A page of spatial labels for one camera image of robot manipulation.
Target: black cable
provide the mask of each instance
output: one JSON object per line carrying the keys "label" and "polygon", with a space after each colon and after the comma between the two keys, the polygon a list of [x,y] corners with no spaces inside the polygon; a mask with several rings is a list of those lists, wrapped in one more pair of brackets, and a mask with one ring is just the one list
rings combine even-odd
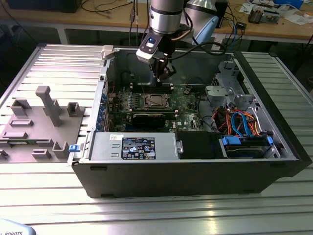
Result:
{"label": "black cable", "polygon": [[131,46],[131,33],[132,33],[133,23],[135,21],[135,16],[136,16],[135,4],[136,4],[136,0],[133,1],[133,7],[131,9],[131,14],[130,14],[130,18],[129,18],[129,20],[131,22],[131,26],[129,28],[129,34],[128,34],[129,46]]}
{"label": "black cable", "polygon": [[306,46],[304,47],[303,51],[306,51],[306,49],[310,45],[310,42],[312,41],[312,39],[313,39],[313,34],[312,34],[310,40],[308,41],[308,43],[306,44]]}
{"label": "black cable", "polygon": [[[225,14],[231,15],[233,19],[231,19],[231,18],[229,18],[227,16],[226,17],[224,16],[224,19],[231,20],[231,21],[233,21],[234,25],[236,25],[238,23],[238,20],[237,20],[236,16],[234,16],[234,14],[233,14],[231,8],[229,7],[229,5],[227,5],[227,7],[229,8],[231,13],[225,12]],[[231,35],[234,33],[235,30],[237,30],[237,29],[234,28],[234,26],[230,26],[230,27],[232,28],[232,31],[231,31],[231,34],[229,35],[226,43],[224,44],[224,46],[226,46],[226,47],[229,46],[228,41],[230,40]]]}
{"label": "black cable", "polygon": [[24,27],[19,22],[17,22],[17,20],[7,11],[7,9],[4,7],[4,5],[2,3],[2,0],[0,0],[0,2],[2,5],[2,8],[11,17],[11,19],[14,20],[15,23],[24,30],[24,32],[34,41],[35,44],[38,44],[38,42],[24,29]]}
{"label": "black cable", "polygon": [[212,52],[210,52],[209,53],[210,55],[223,55],[223,54],[226,53],[226,48],[222,44],[216,43],[216,42],[206,42],[206,43],[200,43],[200,44],[194,46],[193,48],[190,48],[189,50],[187,50],[186,52],[184,52],[183,54],[181,54],[179,56],[168,58],[168,60],[177,60],[177,59],[179,59],[181,57],[184,57],[185,55],[189,54],[190,52],[194,51],[195,49],[197,49],[199,47],[202,47],[204,45],[217,45],[220,48],[222,48],[222,52],[221,53],[212,53]]}
{"label": "black cable", "polygon": [[200,106],[201,97],[203,96],[204,93],[206,93],[205,90],[204,90],[204,92],[202,92],[202,93],[200,94],[200,97],[199,97],[199,100],[198,100],[198,104],[197,104],[198,115],[199,115],[200,119],[203,121],[203,123],[204,123],[205,125],[207,125],[212,131],[214,131],[214,132],[216,132],[216,133],[220,133],[218,130],[216,130],[215,127],[211,126],[209,123],[207,123],[205,120],[203,120],[203,119],[206,118],[206,117],[210,117],[210,115],[206,115],[206,116],[204,116],[204,117],[201,117],[200,110],[199,110],[199,106]]}
{"label": "black cable", "polygon": [[142,37],[141,37],[141,42],[143,41],[144,37],[145,37],[145,33],[147,32],[148,30],[148,27],[149,27],[149,21],[150,21],[150,16],[149,16],[149,0],[147,0],[147,26],[145,28],[145,31],[143,31],[143,34],[142,34]]}
{"label": "black cable", "polygon": [[86,9],[85,7],[84,7],[84,4],[86,3],[86,2],[88,2],[89,0],[85,0],[84,2],[82,2],[82,9],[84,9],[85,11],[89,11],[89,12],[106,12],[106,11],[111,11],[111,10],[114,10],[114,9],[117,9],[117,8],[119,8],[119,7],[122,7],[122,6],[127,6],[127,5],[130,5],[130,4],[132,4],[133,2],[131,1],[131,2],[129,2],[129,3],[127,3],[127,4],[123,4],[123,5],[120,5],[120,6],[116,6],[116,7],[113,7],[113,8],[111,8],[111,9],[106,9],[106,10],[102,10],[102,11],[91,11],[91,10],[88,10],[88,9]]}
{"label": "black cable", "polygon": [[185,15],[185,20],[186,20],[187,25],[189,26],[190,24],[190,31],[191,31],[194,28],[194,23],[192,22],[191,17],[188,15],[185,8],[182,11]]}
{"label": "black cable", "polygon": [[136,1],[136,47],[139,46],[138,45],[138,0]]}
{"label": "black cable", "polygon": [[129,46],[131,46],[131,33],[132,33],[132,27],[133,27],[133,23],[131,23],[131,26],[129,27],[129,34],[128,34]]}
{"label": "black cable", "polygon": [[186,81],[186,85],[188,85],[188,82],[190,81],[190,80],[192,80],[192,79],[197,79],[197,80],[199,80],[199,81],[201,81],[201,83],[203,84],[203,85],[206,85],[206,83],[204,82],[204,80],[202,79],[202,78],[200,78],[200,77],[190,77],[187,81]]}
{"label": "black cable", "polygon": [[307,50],[308,46],[310,45],[310,42],[312,41],[312,39],[313,39],[313,34],[312,34],[312,36],[310,37],[310,39],[309,39],[308,43],[306,44],[306,46],[304,47],[304,51],[303,51],[303,53],[302,53],[300,59],[297,60],[297,63],[296,63],[295,66],[293,67],[293,71],[292,71],[293,74],[296,74],[296,73],[298,72],[298,70],[301,68],[301,66],[302,66],[302,64],[303,64],[303,62],[304,62],[304,60],[305,60],[305,58],[306,58],[308,55],[310,55],[311,52],[313,51],[313,45],[312,45],[311,48],[308,50],[308,52],[306,52],[306,50]]}
{"label": "black cable", "polygon": [[[184,12],[184,15],[185,15],[186,24],[187,24],[188,26],[190,25],[190,30],[192,30],[192,29],[193,29],[193,22],[192,22],[192,20],[191,20],[191,17],[187,14],[187,12],[185,11],[185,9],[183,9],[183,12]],[[200,47],[201,50],[205,51],[206,53],[208,53],[208,54],[210,54],[210,55],[222,55],[222,54],[225,54],[225,52],[226,52],[226,50],[225,50],[225,52],[223,52],[223,53],[217,53],[217,54],[216,54],[216,53],[213,53],[213,52],[211,52],[211,51],[206,50],[205,48],[203,48],[203,47],[197,42],[197,40],[195,39],[195,37],[192,37],[192,40],[194,41],[194,43],[195,43],[197,46]]]}

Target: electronic equipment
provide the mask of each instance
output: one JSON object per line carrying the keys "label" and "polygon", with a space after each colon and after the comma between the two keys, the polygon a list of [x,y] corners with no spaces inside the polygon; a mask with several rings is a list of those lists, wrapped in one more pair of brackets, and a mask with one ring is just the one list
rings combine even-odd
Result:
{"label": "electronic equipment", "polygon": [[82,0],[7,0],[11,9],[75,13]]}
{"label": "electronic equipment", "polygon": [[277,23],[280,18],[276,9],[264,9],[260,22],[264,23]]}
{"label": "electronic equipment", "polygon": [[254,6],[248,15],[248,21],[250,23],[258,24],[263,16],[263,8]]}

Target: blue latch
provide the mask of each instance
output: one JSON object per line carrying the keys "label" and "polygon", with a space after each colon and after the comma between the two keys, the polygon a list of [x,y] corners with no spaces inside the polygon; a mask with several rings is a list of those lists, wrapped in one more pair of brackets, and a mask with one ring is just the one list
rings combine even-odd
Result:
{"label": "blue latch", "polygon": [[271,136],[268,136],[268,143],[269,143],[270,145],[273,145],[273,144],[274,144],[274,141],[273,141],[273,139],[272,139]]}
{"label": "blue latch", "polygon": [[78,145],[78,144],[71,144],[71,145],[69,146],[68,151],[69,151],[70,153],[79,153],[79,152],[80,152],[80,145]]}
{"label": "blue latch", "polygon": [[222,139],[223,145],[229,144],[241,144],[239,137],[237,136],[225,136]]}

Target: table leg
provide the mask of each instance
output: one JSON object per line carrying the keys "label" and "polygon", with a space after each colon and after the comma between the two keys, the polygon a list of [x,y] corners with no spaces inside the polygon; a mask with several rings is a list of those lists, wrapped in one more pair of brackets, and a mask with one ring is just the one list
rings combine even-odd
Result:
{"label": "table leg", "polygon": [[61,44],[69,44],[69,40],[67,38],[67,34],[65,33],[65,29],[59,27],[59,28],[57,28],[57,31],[59,34]]}

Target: metal frame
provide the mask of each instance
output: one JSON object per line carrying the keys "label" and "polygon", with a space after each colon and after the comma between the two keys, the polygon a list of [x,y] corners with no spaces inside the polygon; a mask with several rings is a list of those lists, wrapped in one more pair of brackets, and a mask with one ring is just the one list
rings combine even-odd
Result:
{"label": "metal frame", "polygon": [[[30,21],[19,21],[21,25],[30,27],[47,27],[55,28],[58,32],[61,44],[69,44],[69,40],[66,34],[66,29],[81,29],[81,30],[98,30],[98,31],[116,31],[116,32],[129,32],[129,27],[121,26],[105,26],[105,25],[88,25],[88,24],[67,24],[67,23],[40,23]],[[0,19],[0,24],[5,25],[16,25],[16,23],[10,19]],[[143,33],[144,28],[139,28],[138,32]],[[213,33],[213,38],[222,40],[228,38],[227,33]],[[256,40],[256,41],[268,41],[268,42],[283,42],[283,43],[308,43],[308,39],[294,39],[294,38],[280,38],[280,37],[268,37],[268,36],[257,36],[257,35],[244,35],[242,39],[245,40]]]}

